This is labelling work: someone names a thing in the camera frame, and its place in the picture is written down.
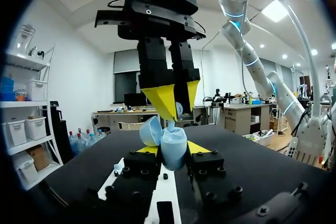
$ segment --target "window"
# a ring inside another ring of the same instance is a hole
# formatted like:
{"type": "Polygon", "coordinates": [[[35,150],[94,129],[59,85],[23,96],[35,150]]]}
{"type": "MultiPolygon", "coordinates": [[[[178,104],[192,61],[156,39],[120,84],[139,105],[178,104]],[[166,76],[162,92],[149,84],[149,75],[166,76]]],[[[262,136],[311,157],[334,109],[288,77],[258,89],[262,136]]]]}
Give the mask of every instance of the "window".
{"type": "Polygon", "coordinates": [[[116,73],[114,75],[114,102],[123,103],[124,94],[133,94],[137,91],[137,72],[116,73]]]}

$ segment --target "white storage bin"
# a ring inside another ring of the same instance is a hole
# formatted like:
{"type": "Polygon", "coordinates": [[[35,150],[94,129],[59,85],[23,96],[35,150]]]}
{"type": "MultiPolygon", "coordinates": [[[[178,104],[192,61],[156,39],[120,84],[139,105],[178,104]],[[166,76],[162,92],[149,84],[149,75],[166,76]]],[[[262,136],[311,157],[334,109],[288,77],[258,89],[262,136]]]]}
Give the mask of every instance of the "white storage bin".
{"type": "Polygon", "coordinates": [[[260,137],[259,136],[256,136],[256,135],[253,135],[253,134],[247,134],[247,135],[244,135],[243,137],[247,138],[247,139],[250,139],[250,138],[256,138],[256,140],[254,140],[253,142],[255,143],[259,143],[259,140],[260,140],[260,137]]]}
{"type": "Polygon", "coordinates": [[[26,133],[27,137],[32,140],[38,140],[47,136],[45,117],[36,119],[26,119],[26,133]]]}
{"type": "MultiPolygon", "coordinates": [[[[269,131],[268,131],[268,130],[263,130],[263,131],[261,131],[261,132],[263,132],[263,133],[267,133],[267,132],[269,132],[269,131]]],[[[253,133],[253,135],[258,136],[258,133],[259,133],[259,131],[253,133]]],[[[259,137],[259,138],[260,138],[260,140],[259,140],[259,144],[261,144],[261,145],[263,145],[263,146],[268,146],[268,145],[270,145],[270,143],[272,142],[273,137],[274,137],[274,132],[272,132],[269,136],[259,137]]]]}
{"type": "Polygon", "coordinates": [[[7,123],[2,123],[2,132],[4,133],[4,139],[5,139],[5,144],[6,147],[9,148],[9,138],[8,138],[8,134],[7,134],[7,123]]]}
{"type": "Polygon", "coordinates": [[[38,180],[33,158],[26,152],[20,152],[13,156],[15,170],[26,185],[30,185],[38,180]]]}
{"type": "Polygon", "coordinates": [[[27,97],[32,101],[45,101],[47,82],[30,80],[26,83],[27,97]]]}
{"type": "Polygon", "coordinates": [[[25,120],[8,122],[10,135],[12,137],[13,144],[15,146],[21,145],[27,142],[25,133],[25,120]]]}

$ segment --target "white wall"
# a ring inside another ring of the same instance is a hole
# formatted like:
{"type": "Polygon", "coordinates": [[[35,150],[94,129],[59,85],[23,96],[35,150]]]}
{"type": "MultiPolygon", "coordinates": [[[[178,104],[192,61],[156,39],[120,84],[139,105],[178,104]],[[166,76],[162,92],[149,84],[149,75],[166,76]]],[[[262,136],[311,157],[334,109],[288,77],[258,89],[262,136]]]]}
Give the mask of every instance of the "white wall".
{"type": "Polygon", "coordinates": [[[48,99],[59,102],[68,130],[92,129],[91,113],[113,100],[113,57],[94,49],[41,0],[30,5],[19,26],[23,23],[36,29],[31,47],[47,51],[57,43],[48,99]]]}

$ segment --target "chair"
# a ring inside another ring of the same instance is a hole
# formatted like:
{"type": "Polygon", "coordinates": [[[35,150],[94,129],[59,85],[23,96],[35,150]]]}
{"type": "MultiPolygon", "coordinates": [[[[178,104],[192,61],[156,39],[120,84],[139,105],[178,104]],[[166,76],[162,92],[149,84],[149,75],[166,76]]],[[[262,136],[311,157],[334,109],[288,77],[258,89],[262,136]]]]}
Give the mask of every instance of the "chair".
{"type": "Polygon", "coordinates": [[[119,122],[119,129],[121,131],[139,131],[144,123],[122,123],[119,122]]]}

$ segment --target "water bottle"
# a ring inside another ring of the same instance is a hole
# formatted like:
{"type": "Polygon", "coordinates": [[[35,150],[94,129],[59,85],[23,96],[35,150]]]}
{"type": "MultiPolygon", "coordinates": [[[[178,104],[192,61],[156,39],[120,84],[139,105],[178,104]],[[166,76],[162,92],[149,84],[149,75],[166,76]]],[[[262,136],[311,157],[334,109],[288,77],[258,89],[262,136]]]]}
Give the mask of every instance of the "water bottle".
{"type": "Polygon", "coordinates": [[[80,133],[77,134],[78,140],[77,140],[77,151],[78,153],[81,153],[84,151],[87,147],[87,142],[84,138],[81,137],[80,133]]]}
{"type": "Polygon", "coordinates": [[[98,134],[97,134],[97,138],[99,140],[101,140],[102,138],[104,138],[105,136],[103,135],[103,133],[101,132],[101,130],[98,130],[98,134]]]}
{"type": "Polygon", "coordinates": [[[91,147],[96,142],[98,142],[98,139],[95,138],[95,135],[93,133],[90,133],[89,136],[90,136],[90,139],[89,139],[89,142],[88,142],[88,147],[91,147]]]}
{"type": "Polygon", "coordinates": [[[70,142],[70,146],[72,149],[72,152],[74,154],[77,154],[77,148],[76,148],[76,141],[77,139],[74,137],[74,135],[72,134],[72,131],[69,131],[69,142],[70,142]]]}
{"type": "Polygon", "coordinates": [[[86,130],[85,138],[87,140],[90,140],[90,130],[89,129],[86,130]]]}

